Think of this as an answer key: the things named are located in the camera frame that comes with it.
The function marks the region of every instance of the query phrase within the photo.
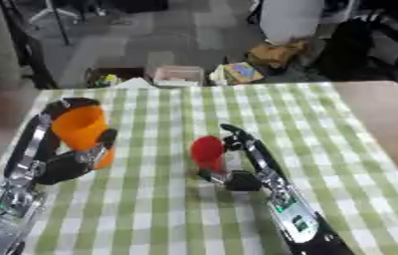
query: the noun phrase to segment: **desk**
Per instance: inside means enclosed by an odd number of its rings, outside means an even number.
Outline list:
[[[398,84],[338,83],[335,88],[398,165]],[[0,92],[0,156],[37,91]]]
[[[398,162],[398,85],[335,86]],[[279,239],[261,194],[185,175],[194,167],[189,144],[224,135],[218,124],[229,122],[265,141],[355,252],[398,254],[398,169],[339,94],[329,84],[45,92],[40,104],[73,95],[101,100],[119,136],[110,169],[52,187],[27,251],[275,252]]]

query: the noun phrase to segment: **gingham tablecloth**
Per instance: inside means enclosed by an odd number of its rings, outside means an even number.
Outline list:
[[[70,96],[102,102],[116,159],[48,189],[26,254],[283,254],[263,194],[188,173],[191,142],[229,123],[263,140],[356,254],[398,255],[398,167],[331,84],[45,91],[29,117]]]

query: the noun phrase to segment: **robotic hand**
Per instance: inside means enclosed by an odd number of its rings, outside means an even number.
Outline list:
[[[219,174],[199,169],[199,176],[232,191],[263,189],[272,218],[292,254],[353,255],[324,218],[308,206],[260,140],[238,127],[221,125],[221,128],[232,133],[223,139],[225,149],[243,150],[255,173],[234,170]]]
[[[92,148],[56,155],[61,140],[52,131],[52,122],[70,110],[99,104],[85,98],[63,99],[47,105],[26,125],[0,185],[0,254],[22,253],[26,236],[44,210],[46,193],[37,184],[53,185],[82,176],[112,148],[116,130],[106,129]]]

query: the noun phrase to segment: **bag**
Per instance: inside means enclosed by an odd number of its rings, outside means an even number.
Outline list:
[[[341,23],[311,65],[333,81],[346,81],[368,64],[374,43],[372,30],[360,19]]]

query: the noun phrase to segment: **floor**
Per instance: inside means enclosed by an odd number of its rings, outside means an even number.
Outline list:
[[[18,0],[21,11],[30,17],[39,11],[36,1]],[[213,70],[224,57],[243,59],[264,37],[245,18],[251,0],[170,0],[163,12],[125,14],[109,10],[105,17],[89,15],[85,23],[65,18],[71,40],[65,46],[53,16],[40,20],[31,33],[45,48],[49,69],[62,88],[80,88],[85,72],[95,67],[145,67],[152,75],[164,64],[200,66]],[[392,59],[398,45],[376,35],[374,52]],[[318,81],[297,66],[270,82]]]

